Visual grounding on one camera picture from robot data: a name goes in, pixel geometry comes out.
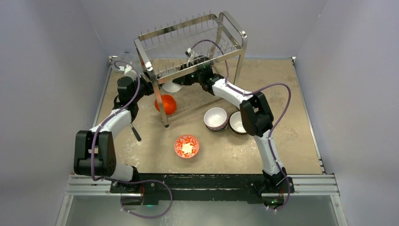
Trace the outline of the stainless steel dish rack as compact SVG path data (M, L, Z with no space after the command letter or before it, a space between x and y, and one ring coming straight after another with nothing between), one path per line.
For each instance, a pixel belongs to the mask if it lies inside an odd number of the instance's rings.
M176 113L168 115L161 101L161 86L206 67L219 73L216 64L232 58L238 60L236 68L226 69L223 76L229 76L229 81L236 84L243 66L247 42L247 33L227 11L219 15L209 12L186 18L172 25L147 31L134 39L143 71L148 74L156 102L160 105L160 115L165 127L169 126L171 120L213 104L219 99L213 97L198 102L185 101L178 106Z

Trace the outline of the orange white floral bowl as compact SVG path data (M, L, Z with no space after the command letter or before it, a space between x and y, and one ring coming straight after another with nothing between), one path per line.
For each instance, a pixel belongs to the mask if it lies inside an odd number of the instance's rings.
M194 157L199 152L199 149L199 141L193 135L182 135L175 141L174 144L175 153L184 159Z

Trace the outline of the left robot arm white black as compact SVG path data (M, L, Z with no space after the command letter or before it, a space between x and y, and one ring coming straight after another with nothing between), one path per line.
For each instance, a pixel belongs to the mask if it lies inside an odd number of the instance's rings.
M94 181L102 178L122 181L122 187L133 193L140 188L138 170L117 162L113 140L136 118L137 102L154 90L147 73L134 79L121 77L117 85L118 95L111 114L97 126L76 134L73 169L75 174L91 176Z

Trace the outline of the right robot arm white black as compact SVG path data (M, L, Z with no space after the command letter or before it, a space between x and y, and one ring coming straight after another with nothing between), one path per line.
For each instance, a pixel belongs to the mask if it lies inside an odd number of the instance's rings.
M258 147L262 163L265 188L271 192L282 187L287 173L274 151L272 133L274 116L261 90L245 91L213 71L211 65L205 63L206 57L197 56L193 60L178 67L179 71L198 66L193 72L174 79L173 82L183 86L198 83L202 89L218 96L239 108L244 130L251 135Z

